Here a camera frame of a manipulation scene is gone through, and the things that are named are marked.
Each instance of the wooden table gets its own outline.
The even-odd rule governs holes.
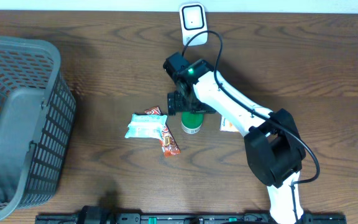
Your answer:
[[[285,108],[316,153],[321,176],[300,187],[312,212],[343,212],[358,223],[358,15],[209,13],[224,37],[219,70],[246,96]],[[162,70],[182,50],[178,13],[0,11],[0,35],[47,40],[78,98],[60,188],[40,207],[5,221],[33,223],[38,213],[102,205],[152,213],[268,210],[266,188],[246,162],[240,134],[219,131],[207,115],[198,134],[180,116],[168,125],[181,154],[164,158],[155,139],[124,139],[131,114],[159,105],[175,89]],[[192,47],[190,61],[214,62],[218,41]],[[310,157],[302,178],[314,174]]]

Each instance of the black cable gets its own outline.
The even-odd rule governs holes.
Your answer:
[[[215,31],[212,30],[205,30],[202,32],[199,32],[198,34],[194,35],[185,45],[185,47],[183,48],[183,51],[181,53],[182,56],[184,56],[185,51],[187,49],[187,47],[189,46],[190,42],[192,40],[194,40],[197,36],[199,36],[200,34],[204,34],[204,33],[211,33],[216,35],[219,38],[219,41],[221,42],[221,48],[219,49],[219,53],[218,56],[216,57],[216,62],[215,62],[215,66],[214,66],[214,79],[216,84],[218,85],[218,88],[220,90],[222,90],[231,100],[233,100],[234,102],[236,102],[238,105],[242,106],[245,110],[247,110],[251,115],[256,116],[266,122],[268,122],[269,124],[271,124],[272,126],[274,126],[275,128],[282,130],[283,132],[289,134],[291,137],[295,138],[309,153],[310,157],[312,158],[314,164],[316,165],[316,173],[315,175],[310,178],[310,179],[306,179],[306,180],[298,180],[298,181],[293,181],[290,185],[291,187],[291,191],[292,191],[292,201],[293,201],[293,208],[294,208],[294,213],[295,213],[295,219],[296,222],[298,223],[298,214],[296,212],[296,200],[295,200],[295,184],[305,184],[305,183],[310,183],[314,180],[316,180],[318,178],[318,176],[320,175],[320,165],[318,163],[318,160],[315,156],[315,154],[313,153],[313,151],[309,148],[309,146],[302,141],[296,134],[294,134],[291,130],[289,130],[288,128],[282,126],[281,124],[278,124],[277,122],[272,121],[269,118],[266,118],[265,116],[263,116],[262,114],[258,113],[255,111],[255,109],[251,109],[249,108],[247,105],[243,104],[241,101],[239,101],[237,98],[235,98],[234,96],[232,96],[224,87],[222,83],[219,83],[218,80],[218,76],[216,75],[217,72],[217,68],[218,68],[218,63],[219,63],[219,59],[221,58],[221,54],[223,51],[223,39],[222,36],[220,34],[218,34]]]

